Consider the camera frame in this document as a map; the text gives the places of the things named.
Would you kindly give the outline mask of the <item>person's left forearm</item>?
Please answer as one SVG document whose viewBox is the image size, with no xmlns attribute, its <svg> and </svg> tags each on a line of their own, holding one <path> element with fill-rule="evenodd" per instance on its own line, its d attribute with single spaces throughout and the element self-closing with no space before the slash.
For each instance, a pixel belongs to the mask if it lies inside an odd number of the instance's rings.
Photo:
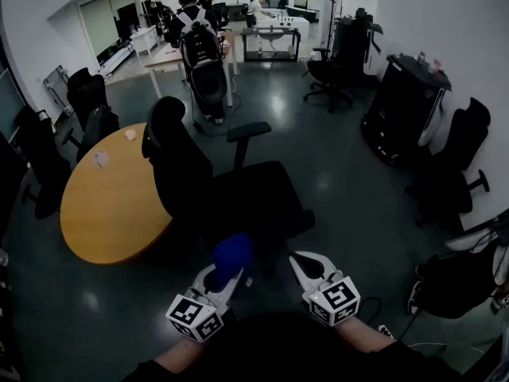
<svg viewBox="0 0 509 382">
<path fill-rule="evenodd" d="M 206 348 L 205 343 L 184 338 L 171 349 L 156 357 L 154 361 L 169 372 L 179 374 L 197 362 L 203 356 Z"/>
</svg>

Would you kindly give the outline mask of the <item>rectangular wooden table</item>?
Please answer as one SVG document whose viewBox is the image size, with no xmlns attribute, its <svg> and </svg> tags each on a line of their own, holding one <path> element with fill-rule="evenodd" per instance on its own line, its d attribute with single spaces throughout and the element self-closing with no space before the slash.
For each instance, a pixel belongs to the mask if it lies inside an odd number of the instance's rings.
<svg viewBox="0 0 509 382">
<path fill-rule="evenodd" d="M 224 37 L 225 42 L 223 43 L 222 52 L 224 55 L 223 59 L 223 72 L 227 79 L 227 105 L 229 107 L 233 107 L 233 99 L 232 99 L 232 90 L 231 90 L 231 76 L 228 65 L 228 55 L 232 55 L 233 60 L 233 75 L 238 74 L 237 67 L 237 56 L 236 56 L 236 48 L 235 48 L 235 33 L 231 30 L 221 31 L 219 32 L 220 37 Z M 161 99 L 162 94 L 159 88 L 159 85 L 156 80 L 155 72 L 157 70 L 161 70 L 168 65 L 175 64 L 178 67 L 178 70 L 181 72 L 182 80 L 185 81 L 185 70 L 183 66 L 182 56 L 178 49 L 173 49 L 172 47 L 167 48 L 166 46 L 156 54 L 150 62 L 146 65 L 146 68 L 149 71 L 150 79 L 152 81 L 154 90 L 156 92 L 157 98 Z"/>
</svg>

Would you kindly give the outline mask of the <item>person's black clothing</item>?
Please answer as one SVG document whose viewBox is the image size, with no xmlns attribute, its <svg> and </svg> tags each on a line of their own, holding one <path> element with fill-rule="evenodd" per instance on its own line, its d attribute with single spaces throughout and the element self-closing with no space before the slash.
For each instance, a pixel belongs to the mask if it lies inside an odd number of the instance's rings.
<svg viewBox="0 0 509 382">
<path fill-rule="evenodd" d="M 395 340 L 362 353 L 333 327 L 298 313 L 256 314 L 224 326 L 205 342 L 203 356 L 173 374 L 154 359 L 121 382 L 461 382 L 438 357 Z"/>
</svg>

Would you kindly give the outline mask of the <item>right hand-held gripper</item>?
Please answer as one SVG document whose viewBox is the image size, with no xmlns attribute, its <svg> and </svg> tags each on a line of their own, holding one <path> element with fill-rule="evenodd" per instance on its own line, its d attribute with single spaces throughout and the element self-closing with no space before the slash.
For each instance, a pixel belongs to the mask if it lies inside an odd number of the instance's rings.
<svg viewBox="0 0 509 382">
<path fill-rule="evenodd" d="M 352 279 L 344 276 L 327 256 L 295 251 L 289 254 L 289 263 L 297 281 L 307 290 L 303 300 L 317 319 L 335 326 L 358 313 L 360 293 Z M 318 284 L 312 286 L 313 281 L 318 280 Z"/>
</svg>

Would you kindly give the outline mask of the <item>black tall equipment rack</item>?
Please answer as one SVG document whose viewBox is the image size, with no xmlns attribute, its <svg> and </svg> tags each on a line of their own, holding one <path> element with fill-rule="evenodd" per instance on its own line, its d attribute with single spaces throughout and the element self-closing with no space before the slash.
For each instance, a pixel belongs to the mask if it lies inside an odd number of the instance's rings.
<svg viewBox="0 0 509 382">
<path fill-rule="evenodd" d="M 332 45 L 332 61 L 359 74 L 365 73 L 365 65 L 371 61 L 371 50 L 381 53 L 375 41 L 376 34 L 383 35 L 383 28 L 374 23 L 373 15 L 363 7 L 359 7 L 353 17 L 339 18 Z"/>
</svg>

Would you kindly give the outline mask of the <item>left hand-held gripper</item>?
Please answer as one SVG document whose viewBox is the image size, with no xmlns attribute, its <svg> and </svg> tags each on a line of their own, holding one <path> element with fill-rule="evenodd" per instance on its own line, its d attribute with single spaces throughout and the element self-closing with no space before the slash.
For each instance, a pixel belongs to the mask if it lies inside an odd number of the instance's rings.
<svg viewBox="0 0 509 382">
<path fill-rule="evenodd" d="M 215 264 L 201 270 L 192 288 L 177 294 L 165 314 L 178 333 L 198 343 L 205 343 L 237 320 L 231 305 L 222 301 L 220 295 L 202 293 L 217 292 L 215 270 Z M 219 294 L 234 294 L 240 287 L 250 287 L 252 283 L 252 277 L 243 267 L 222 286 Z"/>
</svg>

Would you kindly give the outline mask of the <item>black frame bench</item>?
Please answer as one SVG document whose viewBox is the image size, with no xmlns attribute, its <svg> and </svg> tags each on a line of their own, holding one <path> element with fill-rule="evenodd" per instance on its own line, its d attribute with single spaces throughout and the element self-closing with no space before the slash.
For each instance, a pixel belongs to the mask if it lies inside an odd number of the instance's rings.
<svg viewBox="0 0 509 382">
<path fill-rule="evenodd" d="M 244 28 L 243 60 L 245 62 L 297 62 L 301 33 L 296 28 L 255 27 Z"/>
</svg>

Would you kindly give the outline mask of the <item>white cabinet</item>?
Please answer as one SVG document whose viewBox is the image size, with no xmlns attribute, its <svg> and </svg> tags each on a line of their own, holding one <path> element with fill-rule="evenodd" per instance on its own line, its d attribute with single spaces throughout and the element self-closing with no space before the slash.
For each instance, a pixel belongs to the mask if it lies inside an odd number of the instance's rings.
<svg viewBox="0 0 509 382">
<path fill-rule="evenodd" d="M 137 58 L 140 57 L 142 52 L 147 52 L 149 57 L 152 57 L 151 49 L 160 45 L 160 39 L 157 35 L 157 27 L 155 25 L 140 28 L 130 36 L 130 39 Z"/>
</svg>

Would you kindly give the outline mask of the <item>blue cloth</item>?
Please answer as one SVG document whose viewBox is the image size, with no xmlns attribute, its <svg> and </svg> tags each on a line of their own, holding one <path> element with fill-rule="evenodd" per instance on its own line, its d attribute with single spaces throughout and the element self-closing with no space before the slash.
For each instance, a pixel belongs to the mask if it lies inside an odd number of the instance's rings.
<svg viewBox="0 0 509 382">
<path fill-rule="evenodd" d="M 246 233 L 237 233 L 219 243 L 212 253 L 215 287 L 223 288 L 253 259 L 253 241 Z"/>
</svg>

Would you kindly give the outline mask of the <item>black mesh office chair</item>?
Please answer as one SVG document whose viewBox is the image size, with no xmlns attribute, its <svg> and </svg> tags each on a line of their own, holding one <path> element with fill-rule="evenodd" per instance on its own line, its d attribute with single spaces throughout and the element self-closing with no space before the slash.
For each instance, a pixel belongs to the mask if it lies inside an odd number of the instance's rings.
<svg viewBox="0 0 509 382">
<path fill-rule="evenodd" d="M 237 233 L 280 240 L 313 228 L 313 210 L 305 209 L 284 167 L 277 160 L 245 165 L 251 138 L 236 144 L 232 170 L 214 174 L 213 164 L 188 133 L 184 103 L 159 99 L 150 109 L 142 137 L 142 155 L 153 167 L 159 199 L 178 224 L 187 224 L 216 246 Z"/>
</svg>

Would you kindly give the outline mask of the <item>round wooden table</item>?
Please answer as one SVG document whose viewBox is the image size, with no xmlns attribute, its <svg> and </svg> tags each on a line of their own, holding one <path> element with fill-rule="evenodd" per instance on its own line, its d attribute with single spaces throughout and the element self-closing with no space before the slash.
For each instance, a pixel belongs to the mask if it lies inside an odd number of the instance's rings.
<svg viewBox="0 0 509 382">
<path fill-rule="evenodd" d="M 154 244 L 172 222 L 142 155 L 146 125 L 134 124 L 108 135 L 80 160 L 64 190 L 60 227 L 66 244 L 84 261 L 113 264 L 126 261 Z M 124 131 L 134 129 L 129 141 Z M 109 156 L 99 168 L 94 154 Z"/>
</svg>

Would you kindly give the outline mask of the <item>person's right forearm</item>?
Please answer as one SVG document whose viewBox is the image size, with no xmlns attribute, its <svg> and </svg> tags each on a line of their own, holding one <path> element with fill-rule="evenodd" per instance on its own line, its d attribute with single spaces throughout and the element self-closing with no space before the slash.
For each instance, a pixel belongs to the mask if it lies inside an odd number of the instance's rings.
<svg viewBox="0 0 509 382">
<path fill-rule="evenodd" d="M 340 339 L 362 353 L 379 352 L 395 343 L 391 338 L 371 328 L 356 317 L 350 317 L 333 326 Z"/>
</svg>

